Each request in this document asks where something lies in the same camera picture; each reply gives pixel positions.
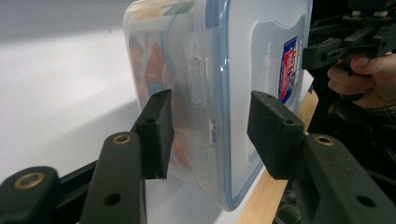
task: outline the white wall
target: white wall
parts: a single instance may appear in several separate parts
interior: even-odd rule
[[[131,1],[0,1],[0,182],[94,161],[137,118],[122,31]]]

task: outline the transparent plastic box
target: transparent plastic box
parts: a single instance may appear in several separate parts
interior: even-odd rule
[[[294,111],[312,0],[140,0],[124,15],[142,109],[172,89],[169,172],[234,210],[262,168],[247,135],[251,91]]]

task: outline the wooden surface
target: wooden surface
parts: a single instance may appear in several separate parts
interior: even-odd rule
[[[305,132],[308,129],[317,104],[318,96],[312,91],[305,96],[296,111],[296,116],[305,124]],[[274,180],[265,171],[251,194],[245,209],[239,216],[237,224],[272,223],[287,184],[287,180]]]

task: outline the white background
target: white background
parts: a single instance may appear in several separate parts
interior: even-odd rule
[[[0,0],[0,182],[38,165],[66,175],[130,130],[138,108],[122,16],[131,2]],[[172,176],[147,192],[148,223],[235,223],[248,198],[223,212]]]

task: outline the hand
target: hand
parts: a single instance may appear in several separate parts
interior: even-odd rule
[[[363,93],[361,99],[353,102],[363,108],[396,106],[395,54],[389,53],[377,59],[368,59],[364,55],[355,56],[350,62],[355,73],[351,77],[345,67],[345,62],[340,61],[329,70],[330,89],[342,95]]]

